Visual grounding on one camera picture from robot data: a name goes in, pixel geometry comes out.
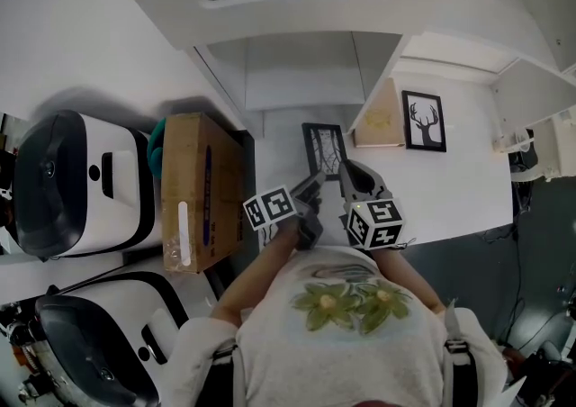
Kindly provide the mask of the teal round object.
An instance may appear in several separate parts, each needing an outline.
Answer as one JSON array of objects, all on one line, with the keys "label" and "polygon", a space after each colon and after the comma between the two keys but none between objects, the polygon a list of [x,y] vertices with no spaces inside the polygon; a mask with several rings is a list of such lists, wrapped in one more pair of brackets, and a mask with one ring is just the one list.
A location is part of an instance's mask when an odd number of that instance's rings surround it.
[{"label": "teal round object", "polygon": [[166,118],[163,118],[160,122],[158,122],[148,139],[148,167],[151,174],[157,179],[162,177],[163,143],[166,123]]}]

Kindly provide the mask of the black framed tree picture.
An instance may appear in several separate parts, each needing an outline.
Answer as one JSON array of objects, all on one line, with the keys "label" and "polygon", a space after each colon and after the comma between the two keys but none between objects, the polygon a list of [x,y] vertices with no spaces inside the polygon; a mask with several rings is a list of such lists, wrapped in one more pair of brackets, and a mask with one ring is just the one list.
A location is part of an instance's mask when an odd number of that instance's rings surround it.
[{"label": "black framed tree picture", "polygon": [[340,163],[347,159],[340,126],[306,122],[301,127],[310,173],[323,172],[328,181],[338,181]]}]

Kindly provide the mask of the white table top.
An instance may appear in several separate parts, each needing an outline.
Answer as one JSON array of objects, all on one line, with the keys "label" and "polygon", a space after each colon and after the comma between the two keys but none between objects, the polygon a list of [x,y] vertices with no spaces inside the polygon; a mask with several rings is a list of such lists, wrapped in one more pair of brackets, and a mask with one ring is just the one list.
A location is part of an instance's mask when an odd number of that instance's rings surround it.
[{"label": "white table top", "polygon": [[[348,158],[378,172],[406,217],[404,241],[427,243],[486,231],[512,220],[507,155],[492,142],[500,123],[486,85],[411,73],[393,76],[397,91],[437,95],[443,108],[446,151],[403,147],[356,148]],[[256,191],[293,188],[310,173],[302,124],[340,124],[332,108],[275,111],[265,117],[265,136],[255,142]]]}]

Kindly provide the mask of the person's right forearm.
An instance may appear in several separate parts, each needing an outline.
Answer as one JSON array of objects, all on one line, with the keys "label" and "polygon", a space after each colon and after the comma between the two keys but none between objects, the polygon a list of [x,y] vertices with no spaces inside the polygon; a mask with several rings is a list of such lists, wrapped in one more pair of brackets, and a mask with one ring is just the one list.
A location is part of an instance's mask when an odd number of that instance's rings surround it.
[{"label": "person's right forearm", "polygon": [[412,292],[434,314],[446,310],[435,290],[399,250],[375,249],[371,255],[386,279]]}]

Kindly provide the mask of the brown cardboard box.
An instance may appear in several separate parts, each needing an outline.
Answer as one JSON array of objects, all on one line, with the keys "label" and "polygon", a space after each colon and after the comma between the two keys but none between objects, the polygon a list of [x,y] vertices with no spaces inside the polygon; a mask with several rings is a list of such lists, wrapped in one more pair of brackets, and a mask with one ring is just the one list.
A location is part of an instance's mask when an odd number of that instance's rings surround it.
[{"label": "brown cardboard box", "polygon": [[161,174],[164,266],[202,273],[243,242],[244,149],[204,113],[166,118]]}]

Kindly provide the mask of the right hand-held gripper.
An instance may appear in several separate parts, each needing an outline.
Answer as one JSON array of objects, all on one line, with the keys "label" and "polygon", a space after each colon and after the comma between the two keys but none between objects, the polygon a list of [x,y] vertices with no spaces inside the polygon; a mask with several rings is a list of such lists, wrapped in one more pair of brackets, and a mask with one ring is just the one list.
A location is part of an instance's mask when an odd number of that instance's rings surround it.
[{"label": "right hand-held gripper", "polygon": [[400,200],[392,198],[382,176],[353,160],[339,164],[338,176],[341,196],[350,204],[346,232],[351,245],[364,250],[396,246],[404,229],[404,214]]}]

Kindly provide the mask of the black framed deer picture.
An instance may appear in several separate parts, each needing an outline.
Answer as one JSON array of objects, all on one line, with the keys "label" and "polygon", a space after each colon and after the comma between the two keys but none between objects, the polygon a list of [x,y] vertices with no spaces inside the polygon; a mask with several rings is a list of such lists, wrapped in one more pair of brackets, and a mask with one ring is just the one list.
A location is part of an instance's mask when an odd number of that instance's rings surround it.
[{"label": "black framed deer picture", "polygon": [[446,153],[446,131],[441,98],[402,90],[401,101],[407,149]]}]

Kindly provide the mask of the white and black robot machine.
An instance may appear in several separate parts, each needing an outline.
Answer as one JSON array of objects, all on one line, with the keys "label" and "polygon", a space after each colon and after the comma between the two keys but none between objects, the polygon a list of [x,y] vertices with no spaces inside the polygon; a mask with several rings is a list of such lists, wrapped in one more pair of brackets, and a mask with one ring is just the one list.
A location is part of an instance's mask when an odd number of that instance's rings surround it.
[{"label": "white and black robot machine", "polygon": [[72,382],[106,407],[159,407],[160,381],[194,302],[190,285],[151,271],[100,277],[35,304]]},{"label": "white and black robot machine", "polygon": [[15,159],[17,243],[42,260],[161,243],[159,182],[147,134],[74,111],[36,122]]}]

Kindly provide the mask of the person's left forearm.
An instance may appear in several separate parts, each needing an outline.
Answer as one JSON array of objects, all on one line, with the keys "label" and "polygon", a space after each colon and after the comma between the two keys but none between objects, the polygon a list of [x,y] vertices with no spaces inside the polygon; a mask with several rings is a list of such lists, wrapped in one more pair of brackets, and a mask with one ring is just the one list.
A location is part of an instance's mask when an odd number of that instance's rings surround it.
[{"label": "person's left forearm", "polygon": [[243,311],[255,308],[266,296],[279,271],[295,251],[300,222],[292,217],[280,222],[274,237],[252,263],[226,289],[211,312],[211,318],[237,328]]}]

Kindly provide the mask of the white shelf unit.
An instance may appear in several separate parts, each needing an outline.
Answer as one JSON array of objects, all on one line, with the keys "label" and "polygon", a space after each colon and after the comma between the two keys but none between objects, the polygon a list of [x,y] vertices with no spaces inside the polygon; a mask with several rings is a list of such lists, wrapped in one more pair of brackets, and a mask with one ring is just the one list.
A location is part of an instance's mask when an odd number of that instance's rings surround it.
[{"label": "white shelf unit", "polygon": [[501,122],[527,126],[576,106],[576,80],[557,70],[522,0],[134,0],[168,42],[188,54],[254,136],[268,111],[335,109],[352,131],[424,33],[453,50],[507,52]]}]

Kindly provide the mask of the tan wooden box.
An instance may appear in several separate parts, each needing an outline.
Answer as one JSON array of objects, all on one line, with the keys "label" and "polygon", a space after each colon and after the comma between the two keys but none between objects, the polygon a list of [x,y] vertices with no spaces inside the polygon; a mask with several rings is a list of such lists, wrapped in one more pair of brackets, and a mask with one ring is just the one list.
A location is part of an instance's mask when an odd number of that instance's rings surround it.
[{"label": "tan wooden box", "polygon": [[354,130],[356,148],[403,147],[404,122],[394,79],[389,77]]}]

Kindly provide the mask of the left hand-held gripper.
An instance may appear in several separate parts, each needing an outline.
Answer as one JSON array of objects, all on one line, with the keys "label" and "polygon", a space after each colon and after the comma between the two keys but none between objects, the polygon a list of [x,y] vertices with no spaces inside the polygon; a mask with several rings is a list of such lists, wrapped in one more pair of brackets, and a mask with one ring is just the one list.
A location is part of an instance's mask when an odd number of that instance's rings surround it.
[{"label": "left hand-held gripper", "polygon": [[287,221],[296,221],[299,251],[313,249],[320,239],[323,227],[318,218],[320,192],[326,182],[326,174],[319,171],[315,176],[302,180],[289,192],[279,186],[256,194],[243,203],[243,208],[253,231],[275,224],[280,227]]}]

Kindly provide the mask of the person's flower print shirt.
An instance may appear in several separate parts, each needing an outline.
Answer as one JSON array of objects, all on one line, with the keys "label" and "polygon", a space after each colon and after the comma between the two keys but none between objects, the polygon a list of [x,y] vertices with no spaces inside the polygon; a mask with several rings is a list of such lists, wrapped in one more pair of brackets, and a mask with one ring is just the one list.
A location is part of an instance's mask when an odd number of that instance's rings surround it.
[{"label": "person's flower print shirt", "polygon": [[194,407],[210,381],[227,387],[212,357],[235,347],[247,407],[441,407],[447,338],[443,314],[361,253],[300,252],[239,326],[202,317],[180,329],[162,406]]}]

